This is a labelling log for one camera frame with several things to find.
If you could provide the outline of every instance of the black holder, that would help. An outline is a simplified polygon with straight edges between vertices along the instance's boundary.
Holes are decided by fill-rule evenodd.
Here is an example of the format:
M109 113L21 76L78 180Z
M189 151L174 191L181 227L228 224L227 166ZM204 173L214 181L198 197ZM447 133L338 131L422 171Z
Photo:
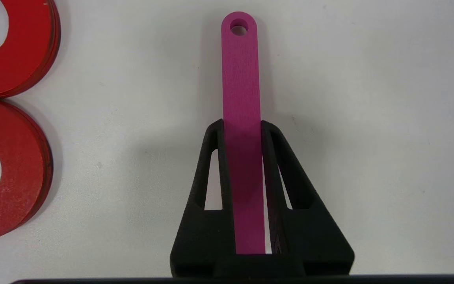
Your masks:
M274 124L261 122L273 254L237 255L223 120L211 124L171 251L174 277L288 278L347 275L355 255ZM218 149L221 210L204 210L211 153ZM287 207L281 178L292 209Z

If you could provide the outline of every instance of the red washer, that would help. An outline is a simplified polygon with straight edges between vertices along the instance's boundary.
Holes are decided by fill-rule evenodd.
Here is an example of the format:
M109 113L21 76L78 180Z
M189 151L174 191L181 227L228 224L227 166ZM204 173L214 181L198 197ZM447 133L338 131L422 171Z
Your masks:
M53 0L1 0L9 27L0 47L0 98L34 86L49 71L60 44L61 24Z
M0 101L0 236L29 220L52 182L52 155L38 125Z

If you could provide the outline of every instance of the red disc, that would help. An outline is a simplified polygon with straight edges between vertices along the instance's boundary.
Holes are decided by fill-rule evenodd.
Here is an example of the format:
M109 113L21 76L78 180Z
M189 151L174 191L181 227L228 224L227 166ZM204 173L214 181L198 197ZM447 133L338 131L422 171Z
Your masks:
M0 98L38 83L54 62L61 25L53 0L1 0L9 27L0 47Z
M0 101L0 236L29 220L52 182L45 135L23 111Z

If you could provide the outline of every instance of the white surface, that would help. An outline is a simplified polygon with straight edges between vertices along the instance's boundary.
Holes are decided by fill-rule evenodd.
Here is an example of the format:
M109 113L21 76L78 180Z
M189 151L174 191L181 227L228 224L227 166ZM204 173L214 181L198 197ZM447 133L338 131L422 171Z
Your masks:
M259 26L263 118L355 250L352 273L454 273L454 1L57 5L58 58L11 99L45 131L54 183L0 237L0 284L170 275L222 112L220 23L238 10Z

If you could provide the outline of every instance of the pink bar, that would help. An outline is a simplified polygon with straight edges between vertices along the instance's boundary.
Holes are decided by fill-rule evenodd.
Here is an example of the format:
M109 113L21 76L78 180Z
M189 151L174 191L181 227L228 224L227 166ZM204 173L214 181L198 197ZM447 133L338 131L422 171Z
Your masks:
M234 34L235 26L246 33ZM241 11L222 22L222 77L236 252L265 254L257 24Z

